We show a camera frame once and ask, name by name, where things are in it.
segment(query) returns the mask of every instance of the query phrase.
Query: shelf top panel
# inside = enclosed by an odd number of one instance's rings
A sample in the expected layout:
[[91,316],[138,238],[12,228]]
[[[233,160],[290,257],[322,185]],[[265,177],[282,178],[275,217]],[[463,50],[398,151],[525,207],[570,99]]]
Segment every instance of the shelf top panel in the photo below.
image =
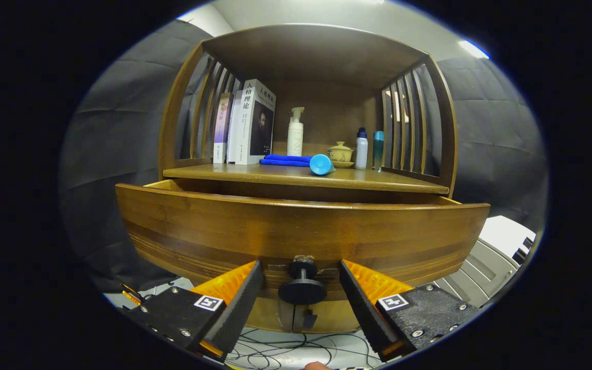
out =
[[309,167],[270,166],[261,164],[200,164],[164,170],[165,177],[198,178],[200,180],[221,180],[237,182],[277,183],[303,187],[347,188],[362,190],[383,190],[442,194],[449,188],[416,178],[388,172],[357,171],[337,169],[325,176],[313,175]]
[[428,54],[368,31],[277,24],[227,33],[204,50],[240,79],[333,82],[382,89]]

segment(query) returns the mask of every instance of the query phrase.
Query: gray curtain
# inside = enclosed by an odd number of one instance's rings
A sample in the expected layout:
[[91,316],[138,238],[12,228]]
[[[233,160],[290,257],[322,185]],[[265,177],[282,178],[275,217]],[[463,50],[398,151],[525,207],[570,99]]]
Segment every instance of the gray curtain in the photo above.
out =
[[[487,202],[490,216],[503,215],[538,232],[545,225],[549,169],[543,138],[522,95],[489,59],[439,61],[456,110],[458,171],[454,199]],[[441,132],[435,90],[428,72],[418,73],[427,110],[426,173],[440,164]]]
[[[210,37],[183,21],[151,33],[102,73],[68,126],[59,164],[61,213],[73,250],[103,292],[118,291],[120,281],[145,290],[175,278],[136,254],[118,211],[115,184],[158,180],[158,134],[167,96],[188,54]],[[205,65],[199,63],[183,98],[178,133],[189,131],[193,93]],[[178,153],[189,150],[183,136],[178,135]]]

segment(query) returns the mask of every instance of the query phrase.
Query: book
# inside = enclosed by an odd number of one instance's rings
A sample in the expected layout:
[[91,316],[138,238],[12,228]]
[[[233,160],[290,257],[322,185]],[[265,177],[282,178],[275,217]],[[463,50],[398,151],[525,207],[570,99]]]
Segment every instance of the book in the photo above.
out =
[[235,163],[237,158],[237,127],[239,126],[239,106],[242,103],[242,89],[234,94],[232,110],[230,110],[230,126],[228,127],[228,163]]
[[214,128],[214,163],[224,163],[228,154],[228,126],[230,125],[230,93],[220,96],[216,112],[216,127]]
[[257,79],[246,81],[242,92],[235,163],[257,164],[271,154],[275,94]]

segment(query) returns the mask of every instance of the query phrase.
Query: white wall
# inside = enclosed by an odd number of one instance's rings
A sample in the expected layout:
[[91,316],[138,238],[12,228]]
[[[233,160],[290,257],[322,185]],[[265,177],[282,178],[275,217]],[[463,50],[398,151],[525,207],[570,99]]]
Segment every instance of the white wall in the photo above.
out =
[[211,3],[193,9],[178,19],[191,23],[214,37],[233,31],[232,26]]
[[463,40],[425,13],[390,0],[216,0],[212,3],[235,31],[284,23],[320,23],[358,28],[429,52],[435,60],[467,57]]

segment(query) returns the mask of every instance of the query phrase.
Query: portrait on book cover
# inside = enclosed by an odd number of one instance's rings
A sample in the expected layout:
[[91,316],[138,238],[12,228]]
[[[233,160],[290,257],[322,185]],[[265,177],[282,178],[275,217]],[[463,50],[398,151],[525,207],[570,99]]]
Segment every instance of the portrait on book cover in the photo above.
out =
[[273,111],[259,101],[254,103],[253,131],[251,133],[250,155],[271,154],[273,134]]

